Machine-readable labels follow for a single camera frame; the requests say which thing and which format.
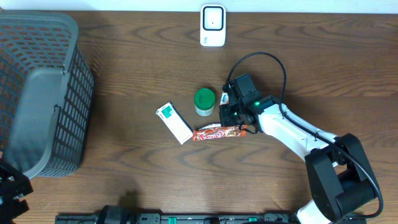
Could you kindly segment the orange tissue packet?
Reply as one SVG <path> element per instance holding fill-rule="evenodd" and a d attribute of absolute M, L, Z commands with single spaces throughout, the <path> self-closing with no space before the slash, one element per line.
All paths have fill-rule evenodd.
<path fill-rule="evenodd" d="M 221 98 L 220 98 L 220 106 L 221 105 L 227 105 L 229 103 L 229 96 L 226 92 L 222 92 Z"/>

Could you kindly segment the red chocolate bar wrapper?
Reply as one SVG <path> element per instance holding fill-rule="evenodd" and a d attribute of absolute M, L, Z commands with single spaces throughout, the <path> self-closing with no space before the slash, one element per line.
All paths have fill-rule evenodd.
<path fill-rule="evenodd" d="M 193 132 L 193 141 L 204 141 L 220 138 L 230 138 L 230 137 L 245 137 L 247 131 L 244 129 L 247 125 L 243 125 L 241 128 L 239 126 L 227 126 L 223 127 L 220 123 L 209 124 Z"/>

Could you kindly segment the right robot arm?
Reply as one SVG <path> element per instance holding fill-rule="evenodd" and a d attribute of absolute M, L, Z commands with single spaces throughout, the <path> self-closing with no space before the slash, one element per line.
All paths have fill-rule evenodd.
<path fill-rule="evenodd" d="M 222 87 L 222 126 L 254 127 L 276 138 L 306 165 L 311 201 L 296 213 L 298 223 L 363 220 L 354 211 L 378 198 L 380 189 L 359 139 L 337 136 L 299 118 L 272 95 L 262 96 L 248 74 Z"/>

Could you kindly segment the green lid jar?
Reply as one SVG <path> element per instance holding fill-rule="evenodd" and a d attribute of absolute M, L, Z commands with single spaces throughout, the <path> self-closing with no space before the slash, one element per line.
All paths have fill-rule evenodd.
<path fill-rule="evenodd" d="M 195 111 L 200 116 L 209 116 L 214 112 L 216 96 L 208 88 L 197 90 L 194 97 Z"/>

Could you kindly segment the white medicine box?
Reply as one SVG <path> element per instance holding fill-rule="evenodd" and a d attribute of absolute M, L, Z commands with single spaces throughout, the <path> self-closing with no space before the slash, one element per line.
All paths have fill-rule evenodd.
<path fill-rule="evenodd" d="M 158 108 L 155 113 L 180 144 L 184 144 L 193 137 L 192 128 L 180 116 L 171 101 Z"/>

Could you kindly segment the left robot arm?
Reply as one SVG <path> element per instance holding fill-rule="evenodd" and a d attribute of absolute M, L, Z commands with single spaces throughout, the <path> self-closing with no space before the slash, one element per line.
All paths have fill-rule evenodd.
<path fill-rule="evenodd" d="M 22 198 L 32 192 L 30 179 L 1 159 L 1 224 L 13 224 L 13 219 L 29 210 Z"/>

